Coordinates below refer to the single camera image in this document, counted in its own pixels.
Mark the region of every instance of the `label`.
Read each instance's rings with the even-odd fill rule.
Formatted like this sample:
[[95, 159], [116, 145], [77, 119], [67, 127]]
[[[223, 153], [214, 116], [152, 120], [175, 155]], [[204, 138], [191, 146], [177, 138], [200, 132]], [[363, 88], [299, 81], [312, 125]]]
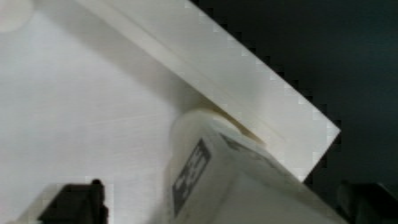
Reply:
[[188, 200], [209, 159], [211, 154], [200, 139], [172, 185], [173, 216], [177, 216]]

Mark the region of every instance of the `black label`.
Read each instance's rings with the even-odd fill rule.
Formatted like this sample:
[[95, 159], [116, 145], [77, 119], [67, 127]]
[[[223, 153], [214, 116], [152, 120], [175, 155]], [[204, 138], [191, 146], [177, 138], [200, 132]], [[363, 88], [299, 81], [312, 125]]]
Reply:
[[209, 158], [211, 158], [209, 151], [200, 139], [182, 167], [182, 171], [177, 176], [175, 183], [172, 185], [173, 216], [177, 216], [184, 202], [188, 200], [189, 193], [209, 162]]

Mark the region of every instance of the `black object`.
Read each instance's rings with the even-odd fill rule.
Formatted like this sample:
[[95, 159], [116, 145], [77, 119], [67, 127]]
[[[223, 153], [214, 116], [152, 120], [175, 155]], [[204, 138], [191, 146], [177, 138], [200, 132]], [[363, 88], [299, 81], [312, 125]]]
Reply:
[[351, 224], [398, 224], [398, 199], [378, 183], [340, 183], [339, 212]]
[[104, 187], [99, 180], [67, 184], [38, 216], [42, 224], [106, 224]]

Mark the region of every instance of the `white surface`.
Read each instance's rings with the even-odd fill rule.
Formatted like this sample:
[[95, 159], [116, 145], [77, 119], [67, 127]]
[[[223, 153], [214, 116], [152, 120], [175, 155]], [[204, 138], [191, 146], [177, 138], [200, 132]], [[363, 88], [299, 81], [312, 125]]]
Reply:
[[92, 178], [109, 224], [161, 223], [170, 124], [200, 95], [72, 1], [35, 3], [0, 34], [0, 223], [28, 223], [56, 185]]
[[20, 28], [31, 13], [31, 0], [0, 0], [0, 33]]
[[251, 131], [303, 180], [339, 129], [188, 0], [76, 0]]

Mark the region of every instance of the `dark background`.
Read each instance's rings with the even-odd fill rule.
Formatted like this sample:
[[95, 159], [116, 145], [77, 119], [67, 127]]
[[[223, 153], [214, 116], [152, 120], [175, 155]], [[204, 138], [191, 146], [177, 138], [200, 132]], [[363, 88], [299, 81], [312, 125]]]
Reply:
[[305, 184], [398, 184], [398, 1], [191, 0], [310, 100], [340, 136]]

